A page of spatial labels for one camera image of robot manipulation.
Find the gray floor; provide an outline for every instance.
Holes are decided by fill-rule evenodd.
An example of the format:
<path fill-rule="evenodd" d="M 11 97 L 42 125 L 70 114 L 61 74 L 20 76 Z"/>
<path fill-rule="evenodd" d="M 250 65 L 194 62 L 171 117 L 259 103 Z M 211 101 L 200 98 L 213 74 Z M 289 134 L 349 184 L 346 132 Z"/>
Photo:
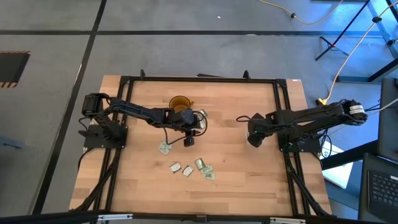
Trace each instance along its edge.
<path fill-rule="evenodd" d="M 373 0 L 378 13 L 385 7 Z M 0 29 L 88 29 L 100 0 L 0 2 Z M 312 21 L 336 3 L 304 0 L 278 1 Z M 286 13 L 253 1 L 108 1 L 101 30 L 342 30 L 362 3 L 344 3 L 332 16 L 314 26 L 291 21 Z M 371 24 L 368 9 L 350 30 Z M 386 14 L 386 29 L 394 36 L 396 22 Z M 0 216 L 29 212 L 70 90 L 78 72 L 87 36 L 1 36 L 0 50 L 31 50 L 20 84 L 0 88 L 0 135 L 22 141 L 21 150 L 0 151 Z M 344 37 L 338 46 L 350 51 L 358 37 Z M 103 75 L 188 76 L 197 73 L 253 78 L 298 78 L 309 106 L 325 97 L 333 76 L 344 61 L 339 52 L 314 58 L 326 48 L 318 37 L 282 36 L 98 36 L 72 114 L 44 212 L 67 211 L 81 155 L 83 137 L 77 131 L 83 97 L 98 91 Z M 350 58 L 342 75 L 369 76 L 392 60 L 380 37 L 366 38 Z M 377 104 L 380 85 L 337 83 L 330 102 L 355 99 L 364 107 Z M 347 127 L 332 135 L 333 144 L 347 150 L 377 138 L 378 116 L 361 127 Z M 333 212 L 346 217 L 337 208 Z"/>

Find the wooden table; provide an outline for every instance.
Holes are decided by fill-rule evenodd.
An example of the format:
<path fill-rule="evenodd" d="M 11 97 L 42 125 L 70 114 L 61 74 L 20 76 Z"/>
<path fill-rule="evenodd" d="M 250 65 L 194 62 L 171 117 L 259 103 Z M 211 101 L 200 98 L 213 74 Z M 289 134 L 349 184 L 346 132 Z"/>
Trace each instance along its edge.
<path fill-rule="evenodd" d="M 120 76 L 103 78 L 99 92 L 116 96 Z M 300 80 L 287 80 L 293 110 L 307 108 Z M 193 109 L 208 113 L 208 130 L 195 138 L 195 145 L 184 147 L 179 141 L 165 156 L 159 152 L 163 129 L 156 129 L 136 118 L 128 118 L 126 147 L 122 150 L 112 211 L 208 215 L 290 216 L 292 209 L 287 175 L 277 136 L 265 138 L 261 147 L 247 143 L 247 123 L 241 115 L 276 110 L 272 85 L 262 83 L 134 82 L 131 102 L 148 108 L 168 107 L 170 99 L 187 96 Z M 182 133 L 168 130 L 169 141 Z M 94 149 L 81 162 L 70 208 L 79 206 L 97 184 L 104 149 Z M 215 181 L 204 179 L 194 160 L 202 158 L 213 165 Z M 322 170 L 317 158 L 301 153 L 305 183 L 317 202 L 331 212 Z M 171 173 L 169 166 L 195 168 L 187 178 Z M 296 186 L 299 211 L 303 212 Z M 104 207 L 107 186 L 101 208 Z"/>

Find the black metal frame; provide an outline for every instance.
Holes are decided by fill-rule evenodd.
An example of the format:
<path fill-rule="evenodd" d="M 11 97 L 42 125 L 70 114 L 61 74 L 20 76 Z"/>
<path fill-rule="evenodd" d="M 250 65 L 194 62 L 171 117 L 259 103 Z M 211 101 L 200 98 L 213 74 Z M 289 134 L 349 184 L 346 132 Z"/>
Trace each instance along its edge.
<path fill-rule="evenodd" d="M 50 213 L 41 215 L 25 215 L 18 217 L 6 217 L 0 218 L 1 224 L 21 224 L 21 223 L 40 223 L 40 224 L 54 224 L 54 223 L 86 223 L 86 222 L 97 222 L 99 218 L 104 218 L 107 215 L 124 215 L 125 219 L 156 219 L 156 220 L 181 220 L 181 221 L 193 221 L 198 223 L 206 222 L 217 222 L 217 221 L 230 221 L 238 222 L 245 220 L 247 222 L 262 222 L 270 223 L 277 222 L 281 223 L 282 219 L 303 220 L 304 222 L 297 223 L 308 223 L 308 224 L 378 224 L 374 222 L 348 220 L 336 217 L 320 217 L 313 215 L 296 215 L 291 217 L 260 217 L 260 216 L 226 216 L 226 215 L 178 215 L 178 214 L 158 214 L 158 213 L 118 213 L 110 212 L 106 210 L 98 211 L 83 211 L 83 212 L 63 212 L 63 213 Z"/>
<path fill-rule="evenodd" d="M 368 3 L 370 2 L 370 0 L 367 0 L 365 2 L 365 4 L 363 4 L 363 6 L 361 7 L 361 9 L 356 13 L 356 15 L 353 17 L 353 19 L 348 23 L 348 25 L 345 27 L 345 29 L 341 32 L 341 34 L 337 37 L 337 39 L 331 43 L 328 40 L 326 40 L 324 37 L 320 37 L 323 41 L 325 41 L 328 44 L 328 48 L 326 50 L 324 50 L 315 60 L 319 60 L 323 55 L 325 55 L 329 50 L 337 50 L 339 52 L 341 52 L 342 54 L 344 54 L 345 56 L 348 56 L 348 54 L 339 49 L 338 47 L 336 47 L 337 42 L 340 40 L 340 38 L 344 35 L 344 33 L 348 30 L 348 28 L 351 26 L 351 24 L 355 21 L 355 19 L 360 15 L 360 13 L 363 11 L 363 9 L 368 5 Z"/>
<path fill-rule="evenodd" d="M 394 59 L 388 65 L 382 67 L 375 74 L 370 77 L 351 77 L 351 76 L 338 76 L 338 82 L 352 82 L 352 83 L 375 83 L 380 84 L 381 80 L 388 76 L 391 72 L 398 68 L 398 58 Z"/>
<path fill-rule="evenodd" d="M 130 101 L 131 95 L 132 95 L 132 89 L 134 86 L 135 81 L 145 81 L 145 82 L 220 82 L 220 83 L 263 83 L 263 84 L 271 84 L 273 86 L 273 91 L 274 91 L 274 96 L 275 96 L 275 106 L 277 110 L 281 110 L 282 105 L 280 102 L 280 96 L 279 96 L 279 88 L 282 89 L 283 92 L 283 97 L 284 97 L 284 102 L 285 102 L 285 107 L 286 109 L 290 109 L 290 100 L 289 100 L 289 94 L 287 91 L 287 83 L 286 80 L 284 79 L 252 79 L 249 76 L 248 71 L 244 72 L 244 75 L 242 78 L 223 78 L 223 77 L 214 77 L 211 75 L 207 75 L 205 77 L 202 77 L 201 75 L 198 75 L 200 77 L 147 77 L 145 75 L 145 72 L 141 70 L 141 74 L 139 77 L 126 77 L 123 76 L 121 77 L 121 81 L 119 84 L 119 90 L 118 90 L 118 97 L 120 98 L 121 95 L 123 94 L 123 89 L 126 83 L 129 84 L 128 92 L 127 92 L 127 98 L 126 101 Z M 122 125 L 126 125 L 127 121 L 127 115 L 123 115 L 122 119 Z M 285 138 L 282 136 L 279 137 L 279 146 L 282 148 L 284 145 L 287 144 L 285 141 Z M 103 164 L 101 166 L 101 176 L 103 176 L 104 171 L 106 170 L 106 167 L 108 166 L 109 162 L 109 156 L 110 156 L 110 150 L 111 149 L 106 149 L 106 152 L 104 155 L 103 159 Z M 117 166 L 119 164 L 119 159 L 120 159 L 120 152 L 122 149 L 116 149 L 116 171 L 112 174 L 110 182 L 109 182 L 109 189 L 108 189 L 108 194 L 106 198 L 106 205 L 105 209 L 110 210 L 111 208 L 111 202 L 113 198 L 113 191 L 114 191 L 114 186 L 116 184 L 116 175 L 117 175 Z M 294 153 L 295 157 L 295 163 L 296 163 L 296 169 L 297 169 L 297 174 L 299 178 L 304 182 L 304 176 L 303 176 L 303 170 L 302 170 L 302 164 L 300 160 L 300 154 L 298 152 Z M 284 154 L 284 161 L 286 162 L 286 159 L 290 159 L 289 153 Z M 295 197 L 295 189 L 294 189 L 294 180 L 290 175 L 287 173 L 287 180 L 288 180 L 288 187 L 289 187 L 289 193 L 290 193 L 290 202 L 292 206 L 292 214 L 293 215 L 298 215 L 299 211 L 297 208 L 297 199 Z M 99 208 L 99 201 L 101 200 L 101 196 L 99 195 L 98 198 L 96 198 L 95 201 L 95 206 L 94 210 L 97 210 Z M 304 213 L 306 215 L 310 215 L 310 207 L 304 196 L 302 195 L 302 201 L 303 201 L 303 208 L 304 208 Z M 177 220 L 184 220 L 186 217 L 185 215 L 174 215 L 175 219 Z"/>
<path fill-rule="evenodd" d="M 391 5 L 391 1 L 390 0 L 386 0 L 388 5 Z M 377 17 L 378 14 L 376 12 L 376 10 L 374 9 L 373 5 L 371 2 L 369 2 L 368 4 L 368 8 L 372 14 L 373 17 Z M 394 15 L 395 19 L 398 22 L 398 12 L 396 11 L 395 6 L 390 8 L 392 11 L 392 14 Z M 398 52 L 397 50 L 394 48 L 393 44 L 396 42 L 396 40 L 392 40 L 390 38 L 390 35 L 387 33 L 387 31 L 385 30 L 382 21 L 379 21 L 376 23 L 377 28 L 379 28 L 381 35 L 384 39 L 384 41 L 386 41 L 386 44 L 388 46 L 388 48 L 391 51 L 392 56 L 394 57 L 394 60 L 392 62 L 390 62 L 388 65 L 386 65 L 385 67 L 381 68 L 379 71 L 377 71 L 375 74 L 371 75 L 370 77 L 355 77 L 355 76 L 344 76 L 344 75 L 340 75 L 339 77 L 337 77 L 337 82 L 348 82 L 348 83 L 376 83 L 376 84 L 380 84 L 381 80 L 388 76 L 388 74 L 390 74 L 391 72 L 393 72 L 398 65 Z"/>
<path fill-rule="evenodd" d="M 96 15 L 95 22 L 92 30 L 0 30 L 0 35 L 88 35 L 88 43 L 86 45 L 85 52 L 81 61 L 81 68 L 79 69 L 78 75 L 76 76 L 75 84 L 71 90 L 69 101 L 67 103 L 66 110 L 64 111 L 60 126 L 58 127 L 56 139 L 53 142 L 49 162 L 45 166 L 45 174 L 43 179 L 40 181 L 38 186 L 38 194 L 34 198 L 34 206 L 32 208 L 33 214 L 40 214 L 45 203 L 47 192 L 49 191 L 52 176 L 55 172 L 55 167 L 60 156 L 62 144 L 65 140 L 65 135 L 68 129 L 72 112 L 75 107 L 75 102 L 80 90 L 81 83 L 85 74 L 85 70 L 90 58 L 91 50 L 94 45 L 94 41 L 97 35 L 292 35 L 292 36 L 328 36 L 328 35 L 340 35 L 338 31 L 264 31 L 264 30 L 98 30 L 102 15 L 104 13 L 105 5 L 107 0 L 101 0 L 99 5 L 98 13 Z M 384 29 L 380 29 L 381 32 L 370 32 L 370 36 L 383 36 L 386 40 L 388 34 Z M 363 31 L 346 31 L 344 35 L 355 35 L 362 36 Z"/>
<path fill-rule="evenodd" d="M 376 155 L 377 142 L 378 140 L 374 140 L 366 144 L 363 144 L 361 146 L 355 147 L 353 149 L 347 150 L 345 152 L 338 153 L 333 156 L 322 159 L 321 160 L 322 170 L 327 170 L 334 167 L 342 166 L 349 162 L 359 161 L 363 158 L 363 155 L 365 153 Z"/>

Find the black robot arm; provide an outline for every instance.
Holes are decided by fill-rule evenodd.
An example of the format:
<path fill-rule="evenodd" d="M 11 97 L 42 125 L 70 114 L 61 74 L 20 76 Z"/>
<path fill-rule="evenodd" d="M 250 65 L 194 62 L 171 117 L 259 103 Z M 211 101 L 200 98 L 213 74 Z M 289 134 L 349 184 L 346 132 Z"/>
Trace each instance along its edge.
<path fill-rule="evenodd" d="M 248 122 L 248 141 L 259 147 L 265 137 L 274 133 L 285 134 L 288 142 L 298 143 L 317 136 L 317 132 L 339 124 L 362 125 L 368 116 L 360 103 L 341 100 L 330 105 L 300 111 L 279 110 L 266 117 L 256 113 Z"/>
<path fill-rule="evenodd" d="M 103 100 L 109 103 L 109 107 L 103 108 Z M 101 138 L 108 142 L 118 142 L 125 138 L 126 130 L 117 121 L 112 121 L 108 115 L 113 113 L 126 114 L 135 118 L 143 119 L 155 128 L 169 128 L 185 133 L 184 146 L 194 144 L 193 137 L 200 128 L 200 119 L 191 109 L 175 112 L 172 108 L 145 108 L 134 103 L 126 102 L 117 98 L 112 98 L 105 93 L 90 93 L 85 96 L 85 101 L 81 113 L 89 119 L 95 119 L 98 126 L 102 129 Z M 80 131 L 84 137 L 93 134 L 93 130 Z"/>
<path fill-rule="evenodd" d="M 285 142 L 295 146 L 291 148 L 298 149 L 299 145 L 304 145 L 305 147 L 298 150 L 302 152 L 309 151 L 313 148 L 312 146 L 316 145 L 318 147 L 314 148 L 320 149 L 317 132 L 339 124 L 361 125 L 365 123 L 367 118 L 368 116 L 360 103 L 354 100 L 341 100 L 338 103 L 301 111 L 279 110 L 267 114 L 265 118 L 256 113 L 252 118 L 241 116 L 236 120 L 248 122 L 248 141 L 255 147 L 259 147 L 265 137 L 278 133 L 281 134 L 282 138 L 285 138 Z M 299 123 L 302 122 L 310 123 L 300 125 Z M 328 216 L 329 214 L 315 201 L 305 184 L 300 180 L 290 161 L 289 152 L 297 152 L 297 150 L 284 150 L 285 147 L 281 147 L 287 164 L 287 173 L 294 179 L 314 212 L 317 215 Z"/>

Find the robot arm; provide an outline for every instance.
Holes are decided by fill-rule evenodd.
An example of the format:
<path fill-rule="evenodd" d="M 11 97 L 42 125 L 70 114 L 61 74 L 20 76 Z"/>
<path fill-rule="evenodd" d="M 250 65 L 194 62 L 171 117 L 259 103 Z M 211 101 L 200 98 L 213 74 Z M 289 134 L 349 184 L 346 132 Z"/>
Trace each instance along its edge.
<path fill-rule="evenodd" d="M 303 138 L 339 124 L 362 125 L 368 116 L 360 103 L 342 100 L 330 105 L 318 106 L 300 111 L 279 110 L 264 118 L 256 113 L 248 122 L 248 141 L 255 147 L 261 145 L 265 137 L 274 133 L 287 134 L 289 142 L 297 143 Z"/>
<path fill-rule="evenodd" d="M 109 107 L 106 109 L 103 109 L 103 99 L 109 103 Z M 111 121 L 108 117 L 112 113 L 121 113 L 143 119 L 155 128 L 169 128 L 185 133 L 185 147 L 194 144 L 193 137 L 198 133 L 194 129 L 200 128 L 201 121 L 198 119 L 198 115 L 191 109 L 182 110 L 177 113 L 172 108 L 149 109 L 124 100 L 112 98 L 104 93 L 86 95 L 81 113 L 86 118 L 95 119 L 102 129 L 103 138 L 109 141 L 117 142 L 125 133 L 125 130 L 121 128 L 117 121 Z M 80 134 L 87 138 L 92 133 L 90 133 L 89 129 L 87 131 L 80 131 Z"/>

